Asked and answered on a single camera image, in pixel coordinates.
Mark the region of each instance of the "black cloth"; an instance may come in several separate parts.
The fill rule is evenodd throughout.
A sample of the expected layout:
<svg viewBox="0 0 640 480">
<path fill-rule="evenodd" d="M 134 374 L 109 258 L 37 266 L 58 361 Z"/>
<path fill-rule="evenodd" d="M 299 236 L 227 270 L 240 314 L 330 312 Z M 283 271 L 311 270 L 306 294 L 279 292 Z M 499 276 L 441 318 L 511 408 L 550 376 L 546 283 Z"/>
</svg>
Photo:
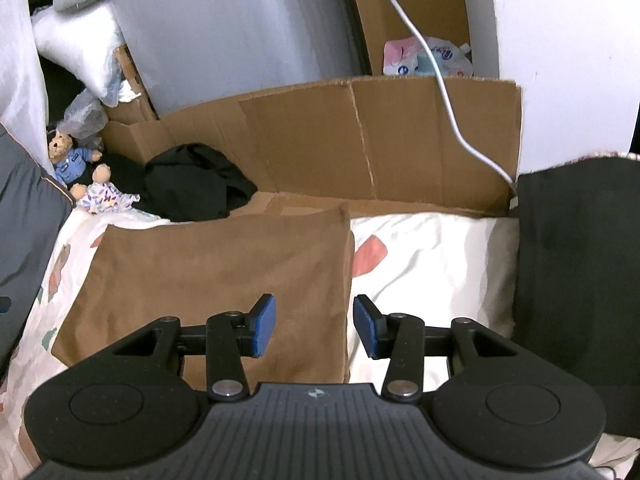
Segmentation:
<svg viewBox="0 0 640 480">
<path fill-rule="evenodd" d="M 518 209 L 514 341 L 594 386 L 607 433 L 640 438 L 640 162 L 522 175 Z"/>
<path fill-rule="evenodd" d="M 111 181 L 121 192 L 139 194 L 134 207 L 173 222 L 226 218 L 258 190 L 225 155 L 205 144 L 182 144 L 144 168 L 122 155 L 105 153 Z"/>
</svg>

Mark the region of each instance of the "plastic bag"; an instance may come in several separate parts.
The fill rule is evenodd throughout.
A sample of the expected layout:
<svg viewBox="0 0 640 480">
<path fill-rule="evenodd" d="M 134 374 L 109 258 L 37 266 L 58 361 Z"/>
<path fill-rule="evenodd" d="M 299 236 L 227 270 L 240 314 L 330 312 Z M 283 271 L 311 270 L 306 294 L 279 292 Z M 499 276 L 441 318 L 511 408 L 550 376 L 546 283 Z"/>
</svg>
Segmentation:
<svg viewBox="0 0 640 480">
<path fill-rule="evenodd" d="M 473 65 L 465 57 L 468 45 L 460 48 L 447 40 L 424 38 L 438 63 L 443 76 L 474 74 Z M 405 40 L 387 41 L 385 44 L 384 75 L 431 75 L 433 67 L 420 41 L 415 36 Z"/>
<path fill-rule="evenodd" d="M 90 137 L 80 139 L 78 140 L 78 146 L 82 146 L 89 150 L 98 150 L 99 152 L 104 151 L 104 142 L 102 142 L 102 137 L 100 135 L 92 135 Z"/>
<path fill-rule="evenodd" d="M 107 120 L 101 102 L 85 88 L 66 108 L 65 117 L 58 123 L 57 129 L 81 140 L 100 132 Z"/>
<path fill-rule="evenodd" d="M 53 7 L 31 17 L 38 53 L 69 70 L 105 105 L 118 105 L 122 70 L 114 51 L 124 44 L 110 0 L 60 14 Z"/>
</svg>

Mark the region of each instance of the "white bedsheet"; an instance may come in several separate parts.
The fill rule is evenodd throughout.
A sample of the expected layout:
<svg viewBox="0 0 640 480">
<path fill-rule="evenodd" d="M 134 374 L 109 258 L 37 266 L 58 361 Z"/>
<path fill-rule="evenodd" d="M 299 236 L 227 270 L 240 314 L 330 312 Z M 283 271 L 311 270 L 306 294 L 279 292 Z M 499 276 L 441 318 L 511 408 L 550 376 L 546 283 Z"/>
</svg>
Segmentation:
<svg viewBox="0 0 640 480">
<path fill-rule="evenodd" d="M 147 229 L 170 223 L 136 210 L 92 216 L 72 211 L 58 235 L 40 293 L 25 325 L 9 371 L 0 385 L 0 478 L 27 475 L 36 457 L 22 424 L 22 410 L 31 393 L 65 366 L 50 354 L 56 332 L 80 291 L 107 225 Z"/>
<path fill-rule="evenodd" d="M 40 384 L 65 369 L 50 354 L 50 348 L 107 225 L 146 229 L 168 223 L 135 210 L 100 216 L 79 210 L 71 213 L 58 236 L 8 375 L 0 385 L 2 480 L 22 478 L 37 462 L 24 431 L 22 410 Z M 355 219 L 351 227 L 357 249 L 352 297 L 367 294 L 386 314 L 413 314 L 432 326 L 449 326 L 452 318 L 464 316 L 503 335 L 510 334 L 518 245 L 515 220 L 393 215 Z M 351 322 L 351 311 L 348 351 L 351 382 L 372 382 L 380 389 L 386 362 L 366 357 Z M 436 388 L 446 379 L 444 359 L 427 358 L 425 390 Z M 637 440 L 605 435 L 591 464 L 614 466 L 618 477 L 624 478 L 637 449 Z"/>
</svg>

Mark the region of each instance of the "stuffed animal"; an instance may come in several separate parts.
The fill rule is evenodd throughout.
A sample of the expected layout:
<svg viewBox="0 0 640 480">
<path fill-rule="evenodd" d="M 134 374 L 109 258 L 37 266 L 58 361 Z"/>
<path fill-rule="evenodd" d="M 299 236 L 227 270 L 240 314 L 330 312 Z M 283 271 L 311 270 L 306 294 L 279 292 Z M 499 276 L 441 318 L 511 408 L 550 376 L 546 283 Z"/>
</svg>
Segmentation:
<svg viewBox="0 0 640 480">
<path fill-rule="evenodd" d="M 66 186 L 90 184 L 91 169 L 88 162 L 98 162 L 102 153 L 87 148 L 74 148 L 73 139 L 57 130 L 47 134 L 49 159 L 56 172 L 56 178 Z"/>
<path fill-rule="evenodd" d="M 76 199 L 76 205 L 91 213 L 119 213 L 131 209 L 135 202 L 140 201 L 140 195 L 122 193 L 111 182 L 111 170 L 106 164 L 100 164 L 94 170 L 94 183 L 90 186 L 74 184 L 71 194 Z"/>
</svg>

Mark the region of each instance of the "blue gripper pad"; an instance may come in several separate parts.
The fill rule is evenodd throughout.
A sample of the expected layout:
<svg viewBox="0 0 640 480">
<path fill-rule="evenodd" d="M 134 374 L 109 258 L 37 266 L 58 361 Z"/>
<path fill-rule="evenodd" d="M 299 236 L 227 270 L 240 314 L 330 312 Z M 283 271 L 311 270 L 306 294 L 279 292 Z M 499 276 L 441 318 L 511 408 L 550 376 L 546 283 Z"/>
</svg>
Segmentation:
<svg viewBox="0 0 640 480">
<path fill-rule="evenodd" d="M 353 298 L 353 324 L 356 327 L 356 332 L 358 332 L 360 336 L 367 356 L 371 359 L 379 359 L 380 354 L 378 351 L 375 323 L 366 307 L 357 297 Z"/>
<path fill-rule="evenodd" d="M 258 318 L 255 320 L 255 334 L 253 340 L 254 357 L 262 357 L 276 327 L 276 299 L 273 296 L 267 300 Z"/>
</svg>

